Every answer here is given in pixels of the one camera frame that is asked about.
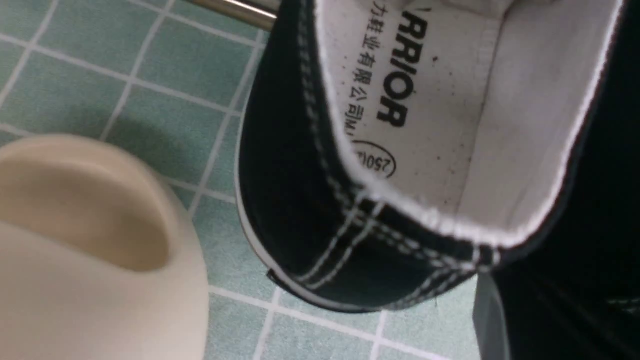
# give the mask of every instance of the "shoe lining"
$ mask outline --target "shoe lining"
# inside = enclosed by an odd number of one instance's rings
[[[555,203],[623,0],[511,3],[325,0],[316,25],[350,176],[432,231],[502,247]]]

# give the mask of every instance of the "green tile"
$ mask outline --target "green tile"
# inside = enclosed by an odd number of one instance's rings
[[[164,176],[198,184],[223,118],[219,111],[134,87],[107,141]]]
[[[263,54],[263,51],[260,50],[258,52],[258,60],[255,62],[255,65],[251,69],[251,72],[249,74],[249,79],[248,79],[246,85],[244,86],[244,88],[242,90],[242,94],[240,95],[240,98],[238,99],[238,102],[236,104],[236,111],[243,111],[244,110],[244,105],[246,104],[246,102],[248,100],[247,97],[251,93],[253,82],[255,81],[255,74],[258,71],[258,66],[260,65],[260,60],[262,59],[262,54]]]
[[[311,306],[288,293],[282,294],[282,297],[280,298],[280,305],[354,329],[370,332],[371,334],[374,334],[376,332],[376,328],[378,327],[378,322],[380,320],[380,314],[378,313],[351,315],[322,310],[315,306]]]
[[[32,53],[0,110],[0,122],[32,133],[74,133],[96,138],[125,83]]]
[[[139,77],[228,106],[251,50],[167,19],[151,44]]]
[[[124,0],[65,0],[40,45],[128,74],[157,16]]]
[[[232,118],[218,152],[208,187],[211,190],[235,196],[234,168],[236,166],[236,143],[240,126],[239,118]]]
[[[423,357],[413,356],[411,354],[407,354],[406,352],[398,351],[394,348],[388,347],[380,347],[380,352],[378,353],[378,360],[423,360]]]
[[[50,5],[51,0],[0,1],[0,33],[31,40]]]
[[[244,237],[236,206],[203,197],[194,223],[207,263],[209,284],[270,301],[275,287]]]
[[[390,313],[385,338],[455,360],[480,359],[472,320],[476,278],[436,300]]]
[[[258,29],[253,26],[186,1],[176,2],[173,6],[172,13],[199,22],[202,25],[245,37],[249,40],[255,40],[256,35],[258,35]]]
[[[0,90],[4,88],[7,80],[11,77],[23,52],[24,49],[18,45],[0,41]]]
[[[211,295],[205,360],[249,360],[253,357],[267,311]]]
[[[14,142],[14,141],[18,140],[19,138],[20,138],[19,136],[15,136],[13,134],[5,133],[4,131],[0,131],[0,147],[5,146],[6,144],[8,144],[10,142]]]
[[[156,8],[164,8],[166,6],[167,0],[142,0],[142,2],[153,5]]]
[[[368,360],[372,343],[276,314],[262,360]]]
[[[191,205],[191,201],[193,200],[193,197],[196,194],[191,190],[179,188],[177,186],[172,186],[172,189],[175,195],[178,197],[178,199],[182,201],[182,205],[184,205],[184,208],[188,209],[189,206]]]

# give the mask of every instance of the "metal rod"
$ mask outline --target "metal rod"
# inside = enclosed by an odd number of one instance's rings
[[[271,31],[281,0],[187,0],[203,8]]]

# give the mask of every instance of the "tile grout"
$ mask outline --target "tile grout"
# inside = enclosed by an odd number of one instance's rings
[[[58,7],[59,0],[52,0],[51,5],[49,5],[49,9],[45,14],[44,19],[40,23],[40,26],[36,30],[36,33],[33,35],[33,38],[26,43],[26,47],[24,48],[24,52],[22,56],[20,56],[20,60],[18,60],[18,64],[16,64],[15,68],[13,68],[13,72],[9,77],[9,80],[4,84],[4,88],[0,91],[0,109],[3,107],[6,98],[9,96],[9,93],[13,90],[13,87],[18,82],[24,67],[27,65],[27,61],[31,57],[31,53],[33,52],[35,46],[40,41],[40,38],[47,31],[49,24],[51,23],[51,19],[53,18],[53,14],[56,12]]]
[[[258,30],[258,35],[255,39],[256,43],[261,42],[263,36],[264,32],[262,30]],[[244,68],[244,73],[242,75],[242,78],[240,79],[240,84],[238,84],[236,92],[233,98],[231,98],[231,103],[229,104],[230,110],[236,108],[238,102],[240,101],[240,96],[242,96],[245,88],[250,85],[248,84],[249,77],[251,76],[253,68],[257,66],[259,50],[260,49],[258,49],[257,47],[254,47],[251,51],[251,56],[249,57],[249,60]],[[227,132],[231,117],[232,115],[230,113],[227,113],[224,120],[222,121],[220,129],[218,130],[218,135],[216,136],[216,140],[213,143],[213,148],[211,149],[211,154],[209,155],[209,159],[207,160],[207,166],[205,167],[202,178],[200,179],[200,184],[198,185],[198,191],[196,192],[195,197],[191,201],[191,206],[189,207],[189,215],[191,215],[192,218],[196,210],[198,209],[198,206],[200,205],[200,199],[202,198],[202,194],[207,187],[207,182],[209,181],[209,178],[211,177],[211,174],[213,172],[216,160],[218,159],[218,152],[220,151],[220,147],[222,146],[222,143],[224,141],[225,133]]]
[[[388,312],[383,310],[380,313],[380,319],[378,320],[378,327],[376,328],[376,339],[373,341],[373,346],[371,347],[371,354],[369,355],[369,360],[378,360],[378,356],[380,354],[380,340],[382,340],[385,333],[385,325],[387,324],[387,315]]]
[[[148,10],[151,10],[153,12],[159,13],[159,12],[163,11],[163,9],[160,9],[160,8],[158,8],[156,6],[151,5],[151,4],[144,3],[144,2],[142,2],[140,0],[126,0],[126,1],[128,3],[131,3],[131,4],[134,4],[134,5],[146,8]],[[196,29],[199,29],[199,30],[204,31],[206,33],[209,33],[209,34],[212,34],[212,35],[216,35],[218,37],[225,38],[225,39],[231,40],[233,42],[237,42],[238,44],[247,45],[247,46],[250,46],[250,47],[258,47],[258,48],[261,48],[261,49],[264,49],[266,47],[261,42],[257,42],[257,41],[254,41],[254,40],[249,40],[249,39],[241,37],[239,35],[235,35],[235,34],[232,34],[232,33],[227,33],[226,31],[222,31],[222,30],[219,30],[219,29],[216,29],[216,28],[212,28],[210,26],[206,26],[206,25],[201,24],[201,23],[199,23],[197,21],[189,20],[189,19],[187,19],[187,18],[185,18],[183,16],[177,15],[177,14],[172,13],[172,12],[168,12],[166,14],[166,16],[169,19],[176,20],[177,22],[181,22],[181,23],[183,23],[185,25],[189,25],[192,28],[196,28]]]
[[[7,133],[7,134],[11,134],[11,135],[15,135],[15,136],[19,136],[21,138],[27,138],[30,136],[36,136],[37,134],[34,133],[30,133],[29,131],[25,131],[22,129],[19,129],[13,125],[9,125],[9,124],[2,124],[0,123],[0,132],[3,133]],[[198,186],[193,185],[193,184],[189,184],[186,183],[184,181],[178,180],[178,179],[174,179],[171,177],[167,177],[167,176],[163,176],[162,177],[164,179],[164,181],[169,184],[169,185],[173,185],[176,186],[177,188],[182,188],[185,190],[189,190],[192,192],[197,192],[198,191]],[[227,195],[225,193],[221,193],[221,192],[217,192],[215,190],[210,190],[210,189],[205,189],[203,195],[206,195],[208,197],[211,197],[213,199],[217,199],[217,200],[221,200],[224,202],[228,202],[229,204],[235,204],[236,203],[236,198],[230,195]]]
[[[26,46],[26,44],[27,44],[27,43],[25,43],[25,42],[23,42],[23,41],[21,41],[19,39],[16,39],[16,38],[13,38],[13,37],[9,37],[8,35],[1,34],[1,33],[0,33],[0,41],[8,42],[9,44],[14,44],[14,45],[23,46],[23,47]],[[55,50],[48,49],[48,48],[42,47],[40,45],[35,45],[33,47],[33,51],[36,52],[36,53],[40,53],[40,54],[49,56],[50,58],[54,58],[54,59],[63,61],[65,63],[69,63],[71,65],[75,65],[75,66],[81,67],[81,68],[86,69],[86,70],[97,72],[98,74],[109,76],[110,78],[114,78],[114,79],[117,79],[117,80],[120,80],[120,81],[128,81],[129,78],[130,78],[126,74],[121,74],[121,73],[113,71],[113,70],[105,69],[104,67],[100,67],[98,65],[94,65],[94,64],[89,63],[87,61],[84,61],[82,59],[73,58],[73,57],[71,57],[69,55],[66,55],[66,54],[63,54],[63,53],[59,53],[59,52],[57,52]],[[162,86],[162,85],[149,83],[148,81],[144,81],[144,80],[141,80],[141,79],[138,79],[138,78],[133,79],[132,83],[134,85],[137,85],[137,86],[140,86],[140,87],[143,87],[143,88],[147,88],[149,90],[158,92],[160,94],[165,94],[165,95],[168,95],[168,96],[176,97],[178,99],[182,99],[182,100],[185,100],[185,101],[188,101],[188,102],[192,102],[194,104],[201,105],[201,106],[204,106],[204,107],[209,108],[209,109],[214,109],[214,110],[217,110],[217,111],[220,111],[220,112],[223,112],[223,113],[230,113],[234,117],[242,116],[242,112],[240,112],[240,111],[229,109],[229,108],[226,108],[226,107],[224,107],[222,105],[216,104],[215,102],[211,102],[211,101],[208,101],[208,100],[205,100],[205,99],[201,99],[201,98],[195,97],[193,95],[185,94],[185,93],[180,92],[178,90],[167,88],[167,87]]]
[[[166,15],[171,10],[171,7],[173,7],[173,4],[175,4],[175,0],[167,1],[166,5],[164,6],[164,9],[162,10],[162,12],[158,14],[153,25],[151,25],[151,28],[149,29],[149,32],[147,33],[147,36],[145,37],[144,41],[142,41],[142,45],[140,46],[140,51],[138,52],[136,61],[133,63],[133,69],[131,69],[131,73],[127,78],[127,84],[124,86],[124,90],[122,91],[122,95],[120,96],[118,103],[116,104],[116,108],[113,110],[113,113],[111,113],[109,120],[107,120],[107,124],[104,127],[104,130],[102,130],[102,134],[100,134],[100,138],[99,138],[100,141],[104,142],[107,140],[107,138],[109,137],[109,134],[111,133],[111,130],[113,129],[113,126],[115,126],[116,122],[118,122],[118,118],[120,117],[122,110],[124,109],[125,105],[127,104],[127,101],[129,100],[129,96],[131,95],[131,88],[133,87],[133,82],[138,77],[138,72],[140,71],[142,62],[145,60],[145,55],[147,55],[147,51],[151,46],[151,42],[153,42],[153,40],[155,39],[157,32],[160,30],[160,27],[162,26],[162,23],[164,22]]]
[[[273,327],[273,319],[275,317],[275,309],[280,305],[280,296],[282,296],[282,289],[276,288],[273,291],[273,298],[271,299],[271,308],[267,311],[267,316],[264,319],[264,325],[258,337],[258,343],[255,346],[255,352],[253,353],[253,360],[260,360],[262,354],[266,350],[267,339],[271,333]]]
[[[253,298],[253,297],[250,297],[250,296],[247,296],[247,295],[234,293],[233,291],[229,291],[229,290],[226,290],[226,289],[223,289],[223,288],[219,288],[219,287],[213,286],[213,285],[209,285],[209,293],[213,294],[213,295],[225,297],[225,298],[228,298],[228,299],[231,299],[231,300],[235,300],[235,301],[238,301],[238,302],[242,302],[244,304],[248,304],[248,305],[252,305],[252,306],[255,306],[255,307],[259,307],[259,308],[265,309],[267,311],[273,310],[273,312],[276,313],[276,314],[286,315],[286,316],[289,316],[291,318],[295,318],[297,320],[301,320],[301,321],[304,321],[304,322],[312,323],[314,325],[317,325],[317,326],[320,326],[320,327],[324,327],[326,329],[333,330],[333,331],[336,331],[336,332],[340,332],[340,333],[343,333],[343,334],[346,334],[346,335],[350,335],[350,336],[353,336],[353,337],[356,337],[356,338],[360,338],[360,339],[365,340],[365,341],[370,341],[370,342],[378,341],[380,343],[379,346],[393,348],[393,349],[398,350],[400,352],[404,352],[405,354],[410,354],[410,355],[419,357],[421,359],[425,359],[425,360],[449,360],[448,358],[440,356],[438,354],[434,354],[434,353],[431,353],[431,352],[420,350],[420,349],[411,347],[411,346],[403,344],[403,343],[398,343],[396,341],[392,341],[392,340],[386,339],[383,336],[380,336],[380,338],[378,338],[377,334],[378,334],[378,329],[380,327],[378,327],[376,329],[376,334],[371,334],[369,332],[365,332],[365,331],[362,331],[362,330],[354,329],[352,327],[341,325],[339,323],[335,323],[335,322],[332,322],[330,320],[325,320],[323,318],[318,318],[318,317],[313,316],[313,315],[308,315],[308,314],[302,313],[301,311],[289,309],[288,307],[284,307],[284,306],[281,306],[281,305],[274,305],[271,302],[266,302],[264,300],[259,300],[259,299],[256,299],[256,298]]]

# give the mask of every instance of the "brand logo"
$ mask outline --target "brand logo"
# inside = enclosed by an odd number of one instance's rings
[[[394,127],[403,127],[406,122],[408,109],[403,101],[413,94],[413,77],[417,70],[412,65],[420,62],[422,56],[422,40],[427,35],[427,22],[410,12],[403,12],[403,22],[400,24],[396,42],[391,57],[391,65],[396,69],[385,78],[385,96],[380,99],[381,111],[378,120],[388,122]]]

